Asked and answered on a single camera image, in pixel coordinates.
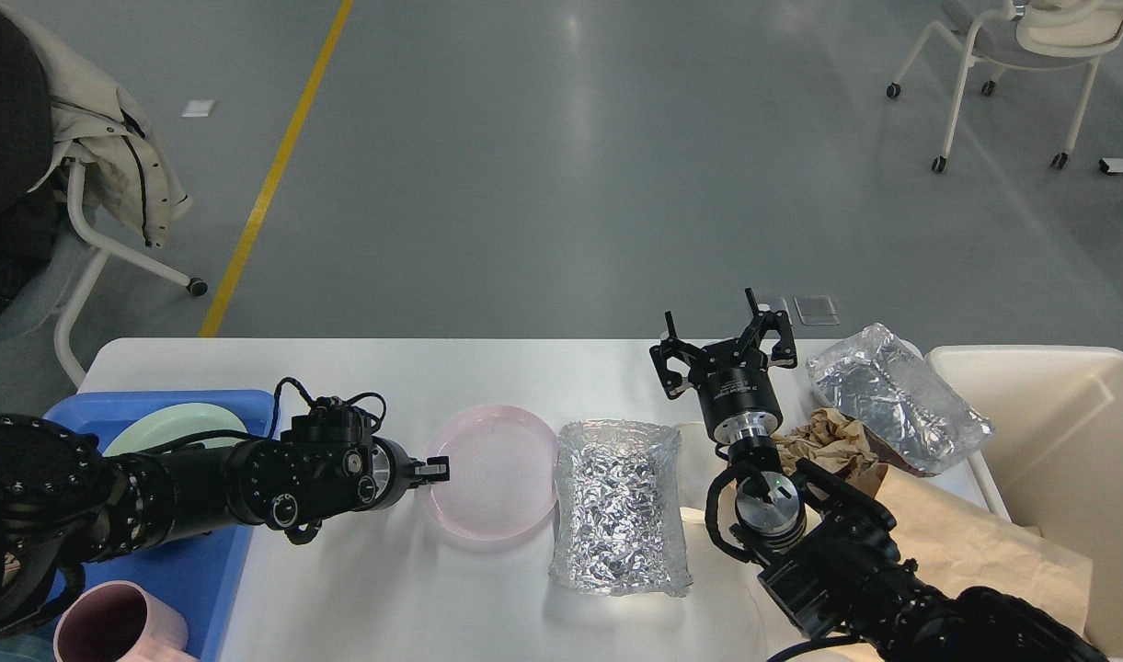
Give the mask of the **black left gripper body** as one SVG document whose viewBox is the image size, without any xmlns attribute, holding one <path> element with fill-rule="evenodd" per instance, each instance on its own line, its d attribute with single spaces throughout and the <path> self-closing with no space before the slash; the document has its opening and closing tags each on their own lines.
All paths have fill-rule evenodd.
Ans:
<svg viewBox="0 0 1123 662">
<path fill-rule="evenodd" d="M 416 460 L 396 441 L 373 436 L 372 480 L 375 495 L 368 510 L 395 506 L 410 491 L 418 490 Z"/>
</svg>

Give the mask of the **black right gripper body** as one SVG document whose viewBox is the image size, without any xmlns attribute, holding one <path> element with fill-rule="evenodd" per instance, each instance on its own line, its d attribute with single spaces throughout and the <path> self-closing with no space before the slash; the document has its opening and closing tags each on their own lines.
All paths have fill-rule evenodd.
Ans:
<svg viewBox="0 0 1123 662">
<path fill-rule="evenodd" d="M 705 430 L 712 439 L 770 436 L 783 425 L 780 403 L 773 390 L 770 357 L 758 345 L 707 345 L 709 361 L 695 383 Z"/>
</svg>

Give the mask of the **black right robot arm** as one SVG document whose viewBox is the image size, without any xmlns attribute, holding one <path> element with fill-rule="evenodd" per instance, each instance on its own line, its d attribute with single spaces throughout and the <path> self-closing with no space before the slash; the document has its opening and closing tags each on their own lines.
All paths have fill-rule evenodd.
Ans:
<svg viewBox="0 0 1123 662">
<path fill-rule="evenodd" d="M 1103 661 L 1103 651 L 1047 611 L 984 586 L 956 598 L 917 578 L 891 530 L 896 519 L 868 495 L 801 457 L 784 474 L 773 433 L 783 412 L 772 366 L 796 368 L 788 314 L 745 292 L 740 336 L 697 347 L 672 315 L 649 351 L 663 391 L 695 390 L 724 470 L 705 495 L 712 544 L 760 566 L 764 591 L 804 636 L 778 661 L 868 644 L 885 661 Z"/>
</svg>

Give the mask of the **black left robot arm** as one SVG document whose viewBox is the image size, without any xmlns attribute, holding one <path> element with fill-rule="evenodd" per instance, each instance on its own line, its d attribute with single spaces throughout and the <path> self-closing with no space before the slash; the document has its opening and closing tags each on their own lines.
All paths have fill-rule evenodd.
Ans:
<svg viewBox="0 0 1123 662">
<path fill-rule="evenodd" d="M 307 405 L 287 430 L 188 433 L 115 456 L 90 433 L 0 414 L 0 640 L 69 611 L 86 563 L 234 525 L 304 545 L 330 517 L 451 478 L 448 457 L 418 460 L 382 439 L 384 412 L 359 395 Z"/>
</svg>

